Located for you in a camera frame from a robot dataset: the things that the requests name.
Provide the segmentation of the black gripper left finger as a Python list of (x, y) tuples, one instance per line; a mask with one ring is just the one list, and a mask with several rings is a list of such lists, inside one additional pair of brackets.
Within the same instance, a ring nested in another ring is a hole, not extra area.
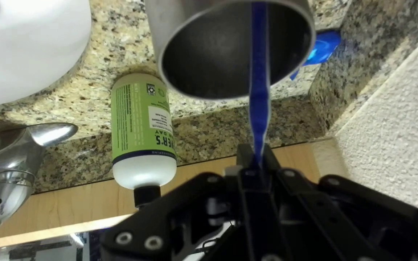
[(257, 159), (253, 148), (249, 143), (241, 143), (237, 148), (237, 163), (241, 166), (241, 174), (246, 177), (257, 175)]

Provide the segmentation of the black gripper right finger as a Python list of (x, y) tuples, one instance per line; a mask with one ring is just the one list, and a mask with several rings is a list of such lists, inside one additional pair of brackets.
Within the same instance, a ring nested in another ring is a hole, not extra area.
[(276, 178), (282, 172), (282, 165), (269, 145), (263, 150), (263, 169), (269, 178)]

